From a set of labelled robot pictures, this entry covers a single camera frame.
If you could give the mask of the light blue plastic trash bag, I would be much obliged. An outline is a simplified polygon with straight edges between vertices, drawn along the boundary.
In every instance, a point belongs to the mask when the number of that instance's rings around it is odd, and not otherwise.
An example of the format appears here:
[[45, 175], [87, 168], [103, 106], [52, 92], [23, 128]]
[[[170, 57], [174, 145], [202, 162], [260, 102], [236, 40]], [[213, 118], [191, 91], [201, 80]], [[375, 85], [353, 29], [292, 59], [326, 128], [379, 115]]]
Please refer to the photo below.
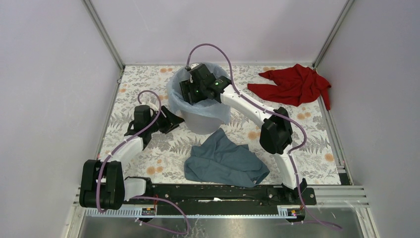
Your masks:
[[169, 78], [169, 81], [166, 84], [166, 90], [170, 110], [173, 113], [177, 111], [185, 111], [187, 113], [193, 113], [200, 116], [216, 118], [221, 120], [224, 124], [230, 123], [231, 107], [228, 105], [221, 104], [218, 101], [211, 99], [205, 99], [193, 105], [184, 101], [181, 95], [180, 82], [189, 80], [190, 77], [190, 73], [182, 67], [175, 71], [175, 73]]

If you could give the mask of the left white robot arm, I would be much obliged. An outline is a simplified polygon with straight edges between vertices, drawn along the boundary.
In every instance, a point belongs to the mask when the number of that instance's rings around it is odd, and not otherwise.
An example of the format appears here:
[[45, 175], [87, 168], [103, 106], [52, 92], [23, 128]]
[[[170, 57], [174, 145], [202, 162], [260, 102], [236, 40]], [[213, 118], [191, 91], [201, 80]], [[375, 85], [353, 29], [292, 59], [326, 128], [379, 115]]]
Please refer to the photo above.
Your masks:
[[151, 202], [154, 191], [148, 187], [150, 179], [126, 176], [123, 169], [147, 147], [153, 133], [167, 134], [183, 122], [183, 118], [165, 106], [136, 106], [134, 119], [129, 123], [117, 151], [111, 152], [104, 160], [87, 160], [84, 163], [80, 205], [102, 211], [118, 210], [123, 202], [134, 197], [143, 204]]

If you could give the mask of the grey plastic trash bin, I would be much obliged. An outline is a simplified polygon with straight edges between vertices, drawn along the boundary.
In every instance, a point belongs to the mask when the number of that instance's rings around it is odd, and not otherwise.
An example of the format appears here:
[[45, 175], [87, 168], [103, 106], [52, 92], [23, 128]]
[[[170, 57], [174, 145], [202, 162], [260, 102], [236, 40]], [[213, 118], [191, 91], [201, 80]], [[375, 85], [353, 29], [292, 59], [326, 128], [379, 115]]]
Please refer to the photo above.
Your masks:
[[185, 111], [181, 111], [181, 115], [187, 128], [199, 135], [212, 134], [222, 125], [222, 121], [216, 118], [201, 116]]

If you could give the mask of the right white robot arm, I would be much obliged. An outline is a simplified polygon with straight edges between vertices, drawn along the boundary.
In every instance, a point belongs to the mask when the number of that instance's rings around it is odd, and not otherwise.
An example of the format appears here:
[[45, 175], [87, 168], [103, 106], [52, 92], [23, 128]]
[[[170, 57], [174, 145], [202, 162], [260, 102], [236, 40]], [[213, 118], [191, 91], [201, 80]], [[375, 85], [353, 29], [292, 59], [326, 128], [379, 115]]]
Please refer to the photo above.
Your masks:
[[189, 79], [181, 81], [181, 94], [188, 103], [209, 99], [234, 108], [247, 116], [261, 130], [260, 145], [272, 154], [280, 170], [284, 198], [290, 204], [297, 204], [304, 197], [307, 183], [291, 157], [292, 124], [287, 111], [274, 109], [253, 99], [236, 87], [226, 76], [216, 76], [203, 63], [195, 67], [185, 66]]

